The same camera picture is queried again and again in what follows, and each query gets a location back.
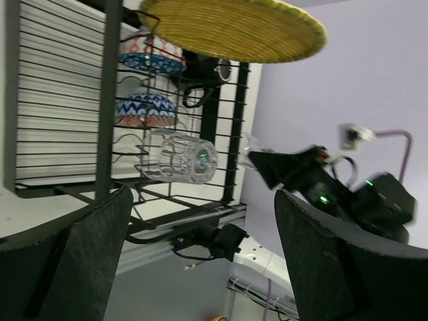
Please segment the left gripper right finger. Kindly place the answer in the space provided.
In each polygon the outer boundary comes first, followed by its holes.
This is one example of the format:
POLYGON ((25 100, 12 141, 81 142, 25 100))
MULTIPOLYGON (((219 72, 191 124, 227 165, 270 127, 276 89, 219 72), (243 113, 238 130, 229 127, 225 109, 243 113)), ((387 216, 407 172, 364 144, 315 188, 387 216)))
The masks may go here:
POLYGON ((379 237, 286 191, 276 222, 301 320, 426 320, 427 250, 379 237))

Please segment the blue patterned bowl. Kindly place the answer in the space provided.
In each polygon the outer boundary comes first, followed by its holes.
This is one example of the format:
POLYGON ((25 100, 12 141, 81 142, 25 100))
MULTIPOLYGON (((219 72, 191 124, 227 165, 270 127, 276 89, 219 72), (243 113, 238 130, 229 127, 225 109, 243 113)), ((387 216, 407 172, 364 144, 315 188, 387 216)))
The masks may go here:
POLYGON ((153 74, 180 74, 187 69, 181 47, 151 33, 145 27, 120 42, 119 62, 133 70, 153 74))

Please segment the black mug white inside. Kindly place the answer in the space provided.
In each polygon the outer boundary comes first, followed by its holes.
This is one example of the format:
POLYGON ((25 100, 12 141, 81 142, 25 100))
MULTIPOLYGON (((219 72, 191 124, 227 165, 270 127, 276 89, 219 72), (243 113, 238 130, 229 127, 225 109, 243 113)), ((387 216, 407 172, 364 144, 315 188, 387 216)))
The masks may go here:
POLYGON ((216 88, 231 79, 231 62, 188 50, 184 50, 183 55, 187 69, 181 74, 181 83, 185 85, 182 103, 186 108, 198 108, 210 98, 216 88), (203 95, 196 103, 190 104, 190 96, 195 90, 203 90, 203 95))

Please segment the yellow woven round plate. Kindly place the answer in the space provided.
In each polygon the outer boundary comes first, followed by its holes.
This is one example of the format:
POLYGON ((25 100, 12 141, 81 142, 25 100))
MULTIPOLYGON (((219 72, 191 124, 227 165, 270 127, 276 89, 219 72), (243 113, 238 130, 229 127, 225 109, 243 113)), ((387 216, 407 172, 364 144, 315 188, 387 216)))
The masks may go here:
POLYGON ((185 50, 238 62, 295 62, 321 51, 325 27, 285 1, 141 1, 138 18, 185 50))

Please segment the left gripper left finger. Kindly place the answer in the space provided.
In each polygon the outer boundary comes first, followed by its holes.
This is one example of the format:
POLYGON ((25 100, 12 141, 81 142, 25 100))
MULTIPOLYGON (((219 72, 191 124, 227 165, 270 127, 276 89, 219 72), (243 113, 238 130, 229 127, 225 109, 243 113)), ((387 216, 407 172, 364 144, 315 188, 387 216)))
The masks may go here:
POLYGON ((1 238, 2 320, 103 320, 132 210, 122 186, 1 238))

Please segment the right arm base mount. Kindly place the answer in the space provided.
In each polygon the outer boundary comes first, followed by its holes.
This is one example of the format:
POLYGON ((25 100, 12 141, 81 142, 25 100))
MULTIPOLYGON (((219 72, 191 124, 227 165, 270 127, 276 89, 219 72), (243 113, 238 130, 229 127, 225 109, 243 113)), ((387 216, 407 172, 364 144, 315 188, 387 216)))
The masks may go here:
POLYGON ((175 255, 183 259, 201 262, 227 259, 232 262, 234 255, 241 251, 241 242, 248 237, 249 234, 246 231, 230 223, 225 224, 223 227, 202 225, 173 238, 171 250, 175 255), (197 257, 181 253, 181 250, 196 245, 207 249, 209 256, 197 257))

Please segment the clear glass front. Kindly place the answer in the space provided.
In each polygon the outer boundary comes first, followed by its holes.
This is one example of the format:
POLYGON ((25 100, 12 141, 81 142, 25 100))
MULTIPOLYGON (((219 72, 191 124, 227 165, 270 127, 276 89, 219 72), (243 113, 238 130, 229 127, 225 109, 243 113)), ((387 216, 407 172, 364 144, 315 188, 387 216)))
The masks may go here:
POLYGON ((141 158, 141 173, 154 181, 202 185, 209 182, 218 165, 212 142, 174 130, 159 128, 143 140, 148 154, 141 158))

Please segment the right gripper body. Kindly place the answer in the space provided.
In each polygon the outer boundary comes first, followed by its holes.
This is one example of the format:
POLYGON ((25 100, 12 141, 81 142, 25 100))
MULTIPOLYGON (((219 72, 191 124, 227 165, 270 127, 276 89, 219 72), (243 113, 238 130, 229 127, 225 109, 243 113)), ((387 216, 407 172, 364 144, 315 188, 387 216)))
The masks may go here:
POLYGON ((350 208, 352 192, 324 169, 321 156, 305 158, 284 177, 284 190, 299 193, 311 206, 353 225, 361 222, 350 208))

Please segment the orange patterned bowl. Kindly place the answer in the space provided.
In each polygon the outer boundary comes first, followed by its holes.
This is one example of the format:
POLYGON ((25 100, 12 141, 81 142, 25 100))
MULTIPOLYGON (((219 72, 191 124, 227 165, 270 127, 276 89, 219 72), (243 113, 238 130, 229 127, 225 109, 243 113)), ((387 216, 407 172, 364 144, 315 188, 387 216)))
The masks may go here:
POLYGON ((177 107, 161 94, 136 93, 117 101, 114 124, 124 127, 165 127, 177 123, 177 107))

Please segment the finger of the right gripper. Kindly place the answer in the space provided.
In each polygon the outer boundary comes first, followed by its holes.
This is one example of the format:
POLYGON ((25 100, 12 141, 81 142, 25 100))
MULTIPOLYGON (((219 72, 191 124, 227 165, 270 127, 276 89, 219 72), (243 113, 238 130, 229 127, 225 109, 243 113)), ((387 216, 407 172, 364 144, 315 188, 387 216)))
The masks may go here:
POLYGON ((326 159, 323 146, 312 145, 294 154, 251 151, 249 160, 269 189, 283 185, 287 191, 297 191, 309 181, 309 175, 322 168, 326 159))

